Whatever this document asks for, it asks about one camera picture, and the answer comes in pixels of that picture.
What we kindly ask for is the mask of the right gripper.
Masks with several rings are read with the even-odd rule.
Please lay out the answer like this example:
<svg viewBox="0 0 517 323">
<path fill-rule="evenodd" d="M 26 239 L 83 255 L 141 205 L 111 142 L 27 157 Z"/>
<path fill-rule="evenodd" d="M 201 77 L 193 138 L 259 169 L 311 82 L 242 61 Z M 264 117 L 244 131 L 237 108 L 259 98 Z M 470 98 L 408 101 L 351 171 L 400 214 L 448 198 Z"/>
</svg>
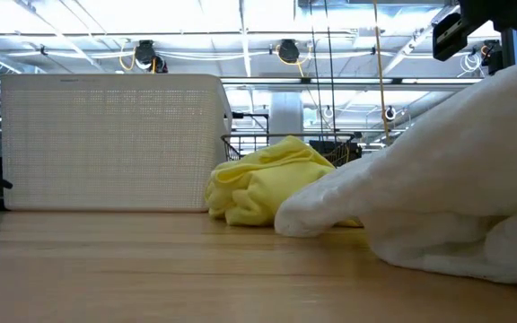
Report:
<svg viewBox="0 0 517 323">
<path fill-rule="evenodd" d="M 463 33 L 468 36 L 488 21 L 496 31 L 517 31 L 517 0 L 458 0 Z"/>
</svg>

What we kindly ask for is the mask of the white lace cloth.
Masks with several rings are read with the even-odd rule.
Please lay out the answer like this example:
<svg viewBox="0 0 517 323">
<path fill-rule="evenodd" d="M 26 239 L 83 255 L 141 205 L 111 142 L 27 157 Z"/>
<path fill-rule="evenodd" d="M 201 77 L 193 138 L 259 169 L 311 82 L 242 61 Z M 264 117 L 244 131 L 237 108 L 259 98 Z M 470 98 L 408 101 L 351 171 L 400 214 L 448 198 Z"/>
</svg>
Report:
<svg viewBox="0 0 517 323">
<path fill-rule="evenodd" d="M 391 265 L 517 284 L 517 65 L 293 194 L 275 228 L 314 237 L 345 220 Z"/>
</svg>

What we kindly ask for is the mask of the yellow cloth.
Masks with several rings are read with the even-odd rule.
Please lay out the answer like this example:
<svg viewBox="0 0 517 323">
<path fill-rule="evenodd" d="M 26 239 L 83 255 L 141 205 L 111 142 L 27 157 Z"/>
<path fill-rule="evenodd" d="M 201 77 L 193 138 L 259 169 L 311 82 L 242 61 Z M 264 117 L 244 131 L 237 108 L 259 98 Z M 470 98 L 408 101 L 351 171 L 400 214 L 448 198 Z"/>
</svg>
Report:
<svg viewBox="0 0 517 323">
<path fill-rule="evenodd" d="M 310 145 L 289 135 L 216 166 L 205 189 L 208 214 L 231 226 L 271 227 L 287 198 L 335 169 Z"/>
</svg>

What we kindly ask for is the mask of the long ceiling light fixture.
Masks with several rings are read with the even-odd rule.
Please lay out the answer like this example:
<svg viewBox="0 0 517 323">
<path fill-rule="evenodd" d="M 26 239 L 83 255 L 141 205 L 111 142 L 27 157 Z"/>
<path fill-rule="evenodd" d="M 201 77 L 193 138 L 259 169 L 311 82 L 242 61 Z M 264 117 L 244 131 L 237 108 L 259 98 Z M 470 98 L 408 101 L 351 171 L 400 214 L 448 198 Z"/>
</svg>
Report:
<svg viewBox="0 0 517 323">
<path fill-rule="evenodd" d="M 222 77 L 223 84 L 244 84 L 244 85 L 375 85 L 380 83 L 379 78 L 275 78 L 275 77 Z M 384 78 L 384 84 L 459 84 L 470 85 L 478 83 L 481 78 Z"/>
</svg>

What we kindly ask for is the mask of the black equipment box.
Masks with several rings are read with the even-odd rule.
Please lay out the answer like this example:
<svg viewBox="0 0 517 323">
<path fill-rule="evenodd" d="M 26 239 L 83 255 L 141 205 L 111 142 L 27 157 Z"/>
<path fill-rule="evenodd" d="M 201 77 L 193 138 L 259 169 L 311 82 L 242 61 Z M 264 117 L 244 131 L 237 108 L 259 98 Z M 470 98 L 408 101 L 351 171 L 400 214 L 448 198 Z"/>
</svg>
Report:
<svg viewBox="0 0 517 323">
<path fill-rule="evenodd" d="M 325 157 L 335 167 L 340 167 L 362 157 L 362 148 L 351 141 L 310 140 L 310 146 Z"/>
</svg>

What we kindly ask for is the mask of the white building column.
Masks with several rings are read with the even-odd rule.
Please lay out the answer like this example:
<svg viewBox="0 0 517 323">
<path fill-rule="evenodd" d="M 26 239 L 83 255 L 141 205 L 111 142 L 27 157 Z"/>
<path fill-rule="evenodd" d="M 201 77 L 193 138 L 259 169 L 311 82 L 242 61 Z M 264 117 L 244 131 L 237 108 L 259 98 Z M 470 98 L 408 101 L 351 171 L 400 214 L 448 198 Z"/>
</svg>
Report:
<svg viewBox="0 0 517 323">
<path fill-rule="evenodd" d="M 302 98 L 299 92 L 273 92 L 269 108 L 270 134 L 302 132 Z"/>
</svg>

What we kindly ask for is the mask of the black metal stand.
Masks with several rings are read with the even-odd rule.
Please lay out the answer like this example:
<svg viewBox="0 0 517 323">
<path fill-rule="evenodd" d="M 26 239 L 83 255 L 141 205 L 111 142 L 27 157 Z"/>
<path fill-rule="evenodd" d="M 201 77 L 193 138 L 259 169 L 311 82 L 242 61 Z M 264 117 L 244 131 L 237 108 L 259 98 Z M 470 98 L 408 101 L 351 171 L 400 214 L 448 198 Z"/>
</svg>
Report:
<svg viewBox="0 0 517 323">
<path fill-rule="evenodd" d="M 248 140 L 241 137 L 249 135 L 255 148 L 258 148 L 260 144 L 268 146 L 270 144 L 268 138 L 270 135 L 270 117 L 267 113 L 235 111 L 232 113 L 231 134 L 240 137 L 237 140 L 238 145 L 247 143 Z"/>
</svg>

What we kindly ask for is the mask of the white perforated plastic basket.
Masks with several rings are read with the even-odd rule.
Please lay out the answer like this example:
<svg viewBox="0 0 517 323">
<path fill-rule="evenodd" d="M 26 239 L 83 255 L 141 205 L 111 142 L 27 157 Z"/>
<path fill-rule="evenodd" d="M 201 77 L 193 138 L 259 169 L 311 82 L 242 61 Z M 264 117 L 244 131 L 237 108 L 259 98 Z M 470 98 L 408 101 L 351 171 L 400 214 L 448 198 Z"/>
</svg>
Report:
<svg viewBox="0 0 517 323">
<path fill-rule="evenodd" d="M 210 74 L 1 79 L 12 211 L 202 211 L 232 112 Z"/>
</svg>

